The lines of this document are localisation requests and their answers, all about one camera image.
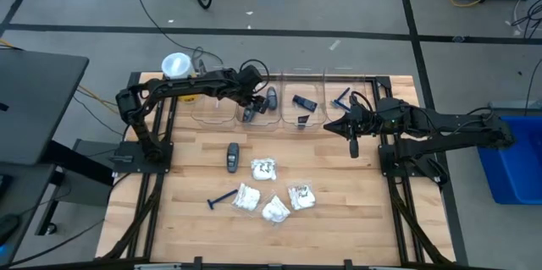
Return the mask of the black desk top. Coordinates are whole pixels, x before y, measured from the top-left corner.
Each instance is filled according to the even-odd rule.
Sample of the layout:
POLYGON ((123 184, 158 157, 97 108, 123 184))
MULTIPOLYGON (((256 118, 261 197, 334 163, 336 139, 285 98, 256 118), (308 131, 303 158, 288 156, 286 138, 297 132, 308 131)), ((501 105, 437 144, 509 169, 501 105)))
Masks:
POLYGON ((0 50, 0 163, 41 161, 88 64, 82 56, 0 50))

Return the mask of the yellow-labelled wipes canister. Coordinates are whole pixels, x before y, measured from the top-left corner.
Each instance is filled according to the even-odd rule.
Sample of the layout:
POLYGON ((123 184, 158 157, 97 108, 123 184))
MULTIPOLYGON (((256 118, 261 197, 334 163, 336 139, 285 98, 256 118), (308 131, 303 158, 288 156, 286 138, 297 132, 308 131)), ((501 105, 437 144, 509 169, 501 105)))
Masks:
POLYGON ((165 57, 161 63, 163 75, 168 80, 182 80, 188 77, 196 77, 191 58, 182 53, 175 52, 165 57))

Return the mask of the blue disposable razor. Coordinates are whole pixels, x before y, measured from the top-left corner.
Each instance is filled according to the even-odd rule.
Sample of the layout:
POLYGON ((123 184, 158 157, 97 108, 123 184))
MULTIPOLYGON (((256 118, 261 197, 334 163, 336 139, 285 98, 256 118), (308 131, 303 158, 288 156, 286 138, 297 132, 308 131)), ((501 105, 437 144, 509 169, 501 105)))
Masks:
POLYGON ((331 106, 335 108, 342 108, 345 112, 349 112, 350 108, 343 103, 342 99, 346 96, 350 89, 350 87, 347 87, 337 98, 333 99, 331 101, 331 106))
POLYGON ((226 194, 224 194, 224 195, 222 195, 222 196, 220 196, 218 198, 215 198, 213 200, 207 199, 207 204, 208 204, 209 208, 211 210, 213 210, 215 204, 229 198, 230 196, 236 195, 237 193, 238 193, 238 190, 235 189, 235 190, 232 190, 232 191, 230 191, 230 192, 228 192, 228 193, 226 193, 226 194))

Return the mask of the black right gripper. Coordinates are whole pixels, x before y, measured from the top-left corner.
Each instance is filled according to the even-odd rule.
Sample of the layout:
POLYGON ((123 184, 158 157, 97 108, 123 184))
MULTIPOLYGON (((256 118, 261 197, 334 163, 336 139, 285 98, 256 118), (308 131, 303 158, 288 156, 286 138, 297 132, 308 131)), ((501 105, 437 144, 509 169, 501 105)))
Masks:
POLYGON ((377 113, 363 105, 352 105, 349 113, 325 124, 324 129, 336 135, 350 136, 351 139, 354 139, 362 135, 376 136, 381 125, 382 120, 377 113))

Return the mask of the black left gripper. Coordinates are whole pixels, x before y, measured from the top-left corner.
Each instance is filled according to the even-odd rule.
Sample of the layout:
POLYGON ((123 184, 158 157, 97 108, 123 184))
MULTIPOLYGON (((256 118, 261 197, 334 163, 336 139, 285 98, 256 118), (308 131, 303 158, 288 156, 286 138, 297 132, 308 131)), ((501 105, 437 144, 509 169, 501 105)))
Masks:
POLYGON ((241 87, 237 99, 237 103, 244 108, 242 122, 248 122, 248 107, 257 108, 261 114, 266 113, 269 107, 269 99, 258 95, 248 85, 241 87))

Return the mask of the black desk stand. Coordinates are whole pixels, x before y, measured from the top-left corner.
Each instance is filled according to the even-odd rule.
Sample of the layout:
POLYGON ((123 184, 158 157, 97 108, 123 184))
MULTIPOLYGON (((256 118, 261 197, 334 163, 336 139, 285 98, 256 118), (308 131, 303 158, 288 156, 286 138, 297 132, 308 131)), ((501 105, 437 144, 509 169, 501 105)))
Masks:
POLYGON ((51 164, 53 174, 49 183, 54 186, 52 196, 36 227, 35 235, 54 234, 58 226, 53 222, 60 202, 94 207, 104 207, 113 188, 113 171, 109 166, 79 153, 79 148, 89 149, 96 142, 77 140, 73 148, 51 141, 40 158, 40 164, 51 164))

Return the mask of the blue plastic tote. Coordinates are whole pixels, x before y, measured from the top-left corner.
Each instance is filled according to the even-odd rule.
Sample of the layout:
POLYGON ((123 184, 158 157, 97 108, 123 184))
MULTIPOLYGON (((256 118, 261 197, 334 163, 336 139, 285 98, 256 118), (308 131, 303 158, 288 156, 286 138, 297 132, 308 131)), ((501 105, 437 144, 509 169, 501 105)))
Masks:
POLYGON ((503 119, 516 142, 506 149, 478 149, 491 195, 499 204, 542 205, 542 117, 503 119))

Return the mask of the clear vanity pack bag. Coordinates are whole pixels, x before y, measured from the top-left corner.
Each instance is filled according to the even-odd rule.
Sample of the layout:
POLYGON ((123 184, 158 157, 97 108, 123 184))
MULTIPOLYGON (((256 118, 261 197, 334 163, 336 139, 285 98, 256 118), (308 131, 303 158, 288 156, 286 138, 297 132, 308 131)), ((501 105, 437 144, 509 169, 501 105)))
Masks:
POLYGON ((271 223, 283 223, 290 216, 290 210, 274 195, 263 207, 261 214, 271 223))
POLYGON ((287 190, 290 197, 290 204, 296 211, 315 206, 316 197, 312 192, 310 184, 294 184, 289 186, 287 190))
POLYGON ((253 159, 251 170, 255 180, 275 181, 277 179, 277 163, 273 158, 253 159))
POLYGON ((240 188, 237 191, 237 195, 232 201, 232 205, 251 212, 257 208, 260 198, 261 192, 259 190, 241 183, 240 188))

